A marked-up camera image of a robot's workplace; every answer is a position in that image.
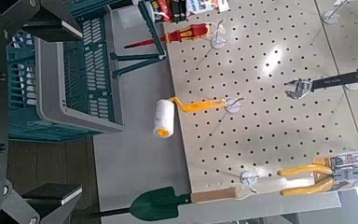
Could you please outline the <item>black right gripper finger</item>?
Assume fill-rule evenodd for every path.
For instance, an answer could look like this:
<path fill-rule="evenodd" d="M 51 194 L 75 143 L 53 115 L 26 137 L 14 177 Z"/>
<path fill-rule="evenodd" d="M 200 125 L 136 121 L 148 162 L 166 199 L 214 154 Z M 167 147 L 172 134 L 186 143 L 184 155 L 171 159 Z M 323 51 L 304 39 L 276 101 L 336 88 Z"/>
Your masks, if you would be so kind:
<path fill-rule="evenodd" d="M 82 195 L 81 184 L 46 183 L 20 195 L 7 183 L 0 224 L 64 224 Z"/>
<path fill-rule="evenodd" d="M 62 0 L 0 0 L 10 35 L 25 31 L 48 42 L 79 41 L 81 28 Z"/>

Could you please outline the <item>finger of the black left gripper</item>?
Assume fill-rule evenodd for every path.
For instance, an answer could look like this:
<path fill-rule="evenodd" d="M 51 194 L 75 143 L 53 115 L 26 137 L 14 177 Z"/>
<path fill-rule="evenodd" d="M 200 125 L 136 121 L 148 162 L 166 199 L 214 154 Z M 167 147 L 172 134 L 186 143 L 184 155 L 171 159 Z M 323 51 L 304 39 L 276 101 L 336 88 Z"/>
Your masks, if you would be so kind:
<path fill-rule="evenodd" d="M 171 0 L 172 21 L 186 20 L 186 0 Z"/>

